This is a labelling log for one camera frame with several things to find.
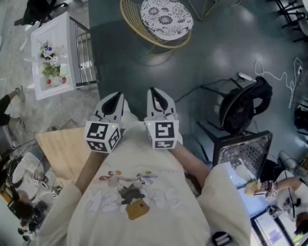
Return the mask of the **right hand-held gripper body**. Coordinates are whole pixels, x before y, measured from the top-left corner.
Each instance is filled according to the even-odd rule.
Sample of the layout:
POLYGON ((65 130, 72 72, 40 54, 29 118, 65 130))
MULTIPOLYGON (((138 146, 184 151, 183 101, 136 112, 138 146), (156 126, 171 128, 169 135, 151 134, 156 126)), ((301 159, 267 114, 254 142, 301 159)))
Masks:
POLYGON ((178 142, 182 144, 177 114, 146 118, 144 125, 153 149, 170 150, 174 149, 178 142))

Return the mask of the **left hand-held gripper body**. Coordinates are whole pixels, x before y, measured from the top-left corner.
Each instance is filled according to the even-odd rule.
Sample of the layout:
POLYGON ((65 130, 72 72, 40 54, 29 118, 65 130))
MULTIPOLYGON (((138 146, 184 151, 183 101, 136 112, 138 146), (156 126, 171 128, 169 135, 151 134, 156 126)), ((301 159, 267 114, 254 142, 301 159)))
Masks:
POLYGON ((95 120, 86 121, 84 141, 94 152, 111 153, 122 138, 123 112, 105 114, 96 111, 95 120))

